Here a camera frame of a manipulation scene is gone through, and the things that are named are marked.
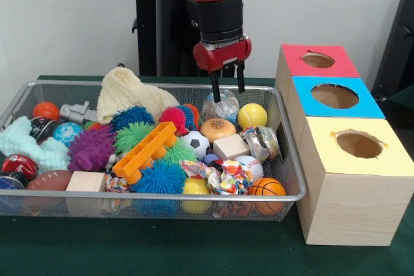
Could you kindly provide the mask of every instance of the wire mesh basket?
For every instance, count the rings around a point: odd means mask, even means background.
[[[167,90],[180,103],[192,103],[201,109],[211,92],[209,85],[155,84]],[[265,176],[278,179],[286,196],[162,195],[141,193],[92,193],[65,191],[0,190],[0,215],[40,217],[107,217],[107,218],[179,218],[224,220],[282,221],[295,201],[306,193],[305,179],[294,144],[289,121],[280,94],[271,87],[246,87],[239,94],[232,90],[240,105],[258,103],[268,113],[268,126],[278,136],[281,156],[265,162]],[[58,107],[89,101],[96,108],[100,82],[34,81],[21,88],[0,117],[2,130],[20,116],[31,116],[33,107],[51,101]],[[0,164],[5,155],[0,154]],[[260,213],[263,207],[277,211]]]

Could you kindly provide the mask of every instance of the baseball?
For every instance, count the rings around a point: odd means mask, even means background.
[[[236,158],[235,161],[238,161],[249,168],[253,174],[253,182],[255,182],[257,179],[263,178],[263,166],[259,160],[253,156],[242,155]]]

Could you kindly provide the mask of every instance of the orange plastic toy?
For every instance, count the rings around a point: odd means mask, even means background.
[[[169,148],[175,145],[176,131],[173,122],[160,123],[113,167],[113,171],[128,184],[137,183],[142,177],[140,169],[152,167],[153,160],[162,158],[167,152],[164,145]]]
[[[43,101],[33,109],[33,118],[44,117],[46,119],[59,121],[59,108],[54,103]]]
[[[285,196],[286,190],[282,184],[273,178],[260,178],[249,188],[249,195],[279,195]],[[257,209],[262,215],[272,216],[283,208],[283,203],[260,202],[256,203]]]

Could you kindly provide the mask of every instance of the yellow tennis ball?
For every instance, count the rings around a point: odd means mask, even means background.
[[[251,126],[266,126],[267,112],[256,103],[248,103],[240,109],[237,119],[242,129]]]
[[[210,190],[207,187],[207,180],[187,178],[182,194],[210,194]],[[205,213],[211,206],[212,202],[208,200],[183,200],[181,203],[183,210],[192,215]]]

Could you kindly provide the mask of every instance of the stacked wooden boxes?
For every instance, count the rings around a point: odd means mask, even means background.
[[[283,45],[276,88],[308,185],[307,244],[388,246],[414,190],[414,163],[343,47]]]

